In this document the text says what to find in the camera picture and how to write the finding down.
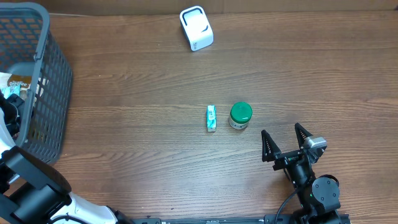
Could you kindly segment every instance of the wood grain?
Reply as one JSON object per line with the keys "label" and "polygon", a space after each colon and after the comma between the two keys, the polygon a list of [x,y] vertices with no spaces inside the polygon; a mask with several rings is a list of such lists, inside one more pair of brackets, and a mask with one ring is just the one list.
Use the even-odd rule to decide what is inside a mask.
{"label": "wood grain", "polygon": [[[292,191],[261,162],[262,129],[284,151],[294,123],[328,140],[317,175],[341,182],[353,223],[395,223],[398,14],[210,15],[191,52],[178,15],[54,18],[74,71],[63,156],[73,191],[137,218],[258,217]],[[252,105],[249,127],[230,107]],[[205,128],[217,106],[217,132]],[[298,200],[285,212],[298,209]]]}
{"label": "wood grain", "polygon": [[[25,2],[26,0],[5,0]],[[50,12],[80,15],[179,14],[192,6],[206,13],[393,10],[398,0],[35,0]]]}

